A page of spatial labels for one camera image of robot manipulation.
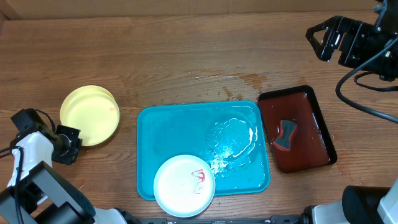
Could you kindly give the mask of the light blue plate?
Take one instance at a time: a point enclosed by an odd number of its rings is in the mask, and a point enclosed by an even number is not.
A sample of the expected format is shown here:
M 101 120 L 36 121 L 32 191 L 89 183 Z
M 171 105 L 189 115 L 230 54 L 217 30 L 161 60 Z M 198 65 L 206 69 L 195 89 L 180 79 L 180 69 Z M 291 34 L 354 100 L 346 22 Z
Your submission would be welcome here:
M 160 208 L 179 218 L 194 217 L 206 210 L 215 196 L 215 188 L 210 166 L 192 155 L 179 155 L 165 161 L 153 185 Z

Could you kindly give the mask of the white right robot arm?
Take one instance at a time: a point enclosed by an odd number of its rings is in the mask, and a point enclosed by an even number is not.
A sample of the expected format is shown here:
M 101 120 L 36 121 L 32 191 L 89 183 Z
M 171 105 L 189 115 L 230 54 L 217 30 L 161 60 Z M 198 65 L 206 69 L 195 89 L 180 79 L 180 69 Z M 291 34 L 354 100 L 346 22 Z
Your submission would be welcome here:
M 370 74 L 379 75 L 381 80 L 392 82 L 397 78 L 397 34 L 379 31 L 373 25 L 343 16 L 308 28 L 305 34 L 317 57 L 329 61 L 335 50 L 341 51 L 338 63 L 351 68 L 337 83 L 335 93 L 347 105 L 367 114 L 393 123 L 397 117 L 355 103 L 345 97 L 341 87 L 349 78 L 363 87 L 374 91 L 397 91 L 396 86 L 374 87 L 358 82 Z M 350 186 L 343 192 L 342 209 L 349 223 L 382 223 L 377 212 L 380 200 L 388 193 L 386 188 Z

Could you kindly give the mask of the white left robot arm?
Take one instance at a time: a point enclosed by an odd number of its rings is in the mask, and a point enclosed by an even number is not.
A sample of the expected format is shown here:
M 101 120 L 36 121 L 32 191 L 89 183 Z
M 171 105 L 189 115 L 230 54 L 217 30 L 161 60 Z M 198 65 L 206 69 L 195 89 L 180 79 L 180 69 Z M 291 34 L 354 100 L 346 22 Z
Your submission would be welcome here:
M 1 192 L 1 217 L 8 223 L 127 223 L 116 208 L 95 208 L 52 168 L 53 144 L 41 132 L 11 142 L 12 177 Z

